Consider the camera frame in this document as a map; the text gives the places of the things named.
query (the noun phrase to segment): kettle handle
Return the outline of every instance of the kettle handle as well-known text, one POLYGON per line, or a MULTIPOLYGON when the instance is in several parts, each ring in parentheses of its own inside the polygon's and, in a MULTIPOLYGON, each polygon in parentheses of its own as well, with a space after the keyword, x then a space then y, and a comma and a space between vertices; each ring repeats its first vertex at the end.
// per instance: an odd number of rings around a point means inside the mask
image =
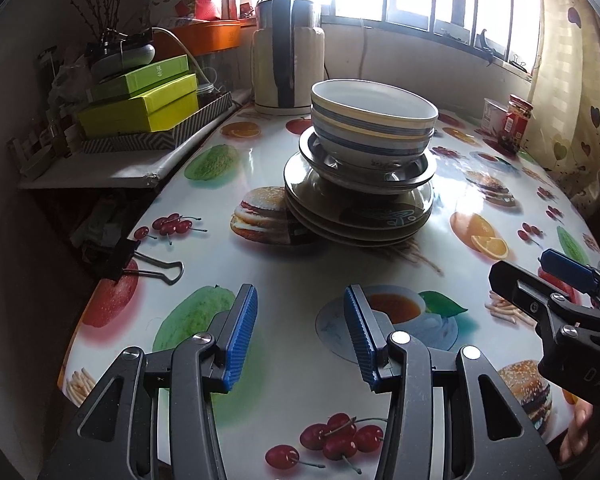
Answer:
POLYGON ((278 107, 293 108, 294 92, 294 0, 273 0, 271 3, 273 79, 278 88, 278 107))

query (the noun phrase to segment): sauce jar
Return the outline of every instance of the sauce jar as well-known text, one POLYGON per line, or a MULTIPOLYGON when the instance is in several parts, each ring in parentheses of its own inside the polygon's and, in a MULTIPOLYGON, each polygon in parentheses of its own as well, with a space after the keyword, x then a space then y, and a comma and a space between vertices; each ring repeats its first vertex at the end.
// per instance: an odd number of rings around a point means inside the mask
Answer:
POLYGON ((518 96, 509 97, 509 107, 504 119, 503 131, 498 136, 498 143, 505 150, 517 153, 520 150, 520 141, 525 134, 526 125, 531 118, 533 105, 518 96))

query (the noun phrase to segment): curtain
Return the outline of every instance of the curtain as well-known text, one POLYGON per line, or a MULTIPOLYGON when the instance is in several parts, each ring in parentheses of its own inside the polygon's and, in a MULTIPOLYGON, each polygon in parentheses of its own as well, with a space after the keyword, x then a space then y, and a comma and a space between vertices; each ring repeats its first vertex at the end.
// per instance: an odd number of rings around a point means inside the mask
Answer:
POLYGON ((541 0, 522 147, 587 218, 600 207, 600 19, 587 0, 541 0))

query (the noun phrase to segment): electric kettle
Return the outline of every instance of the electric kettle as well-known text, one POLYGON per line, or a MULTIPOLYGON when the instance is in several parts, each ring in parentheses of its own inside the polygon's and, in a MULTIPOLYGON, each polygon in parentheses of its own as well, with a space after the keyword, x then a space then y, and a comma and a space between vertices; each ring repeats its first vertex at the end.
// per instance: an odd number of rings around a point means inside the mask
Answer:
POLYGON ((263 114, 311 111, 311 87, 324 79, 320 5, 309 0, 264 0, 256 6, 251 44, 255 108, 263 114))

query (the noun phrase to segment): shelf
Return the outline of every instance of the shelf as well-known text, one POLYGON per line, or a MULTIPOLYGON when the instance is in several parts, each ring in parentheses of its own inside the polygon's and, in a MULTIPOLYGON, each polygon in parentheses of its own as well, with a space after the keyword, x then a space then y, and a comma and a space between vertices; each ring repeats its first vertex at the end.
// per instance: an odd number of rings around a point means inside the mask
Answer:
MULTIPOLYGON (((245 104, 250 89, 231 92, 232 99, 245 104)), ((36 180, 21 180, 19 189, 66 189, 93 187, 152 188, 185 157, 191 155, 213 130, 236 111, 235 105, 193 134, 175 150, 154 152, 78 153, 60 158, 36 180)))

